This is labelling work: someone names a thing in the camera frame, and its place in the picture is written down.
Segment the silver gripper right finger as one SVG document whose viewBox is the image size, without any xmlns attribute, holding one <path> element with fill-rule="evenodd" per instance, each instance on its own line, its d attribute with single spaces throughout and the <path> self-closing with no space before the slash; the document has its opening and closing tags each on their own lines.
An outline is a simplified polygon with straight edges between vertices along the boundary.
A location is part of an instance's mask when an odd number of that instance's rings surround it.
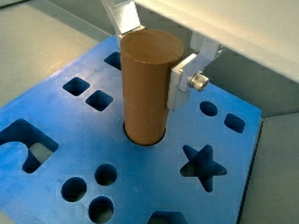
<svg viewBox="0 0 299 224">
<path fill-rule="evenodd" d="M 196 31 L 191 35 L 195 51 L 172 68 L 168 87 L 167 108 L 175 111 L 187 101 L 191 91 L 202 92 L 210 84 L 203 74 L 206 66 L 226 52 L 227 48 Z"/>
</svg>

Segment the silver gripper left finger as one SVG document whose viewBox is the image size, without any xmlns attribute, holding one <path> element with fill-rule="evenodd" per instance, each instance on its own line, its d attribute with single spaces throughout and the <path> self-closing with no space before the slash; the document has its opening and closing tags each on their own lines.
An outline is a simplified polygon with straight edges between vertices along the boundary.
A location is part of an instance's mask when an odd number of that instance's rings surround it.
<svg viewBox="0 0 299 224">
<path fill-rule="evenodd" d="M 116 3 L 116 0 L 102 0 L 102 3 L 114 25 L 118 40 L 122 40 L 128 33 L 146 28 L 140 23 L 134 0 L 126 0 L 122 3 Z"/>
</svg>

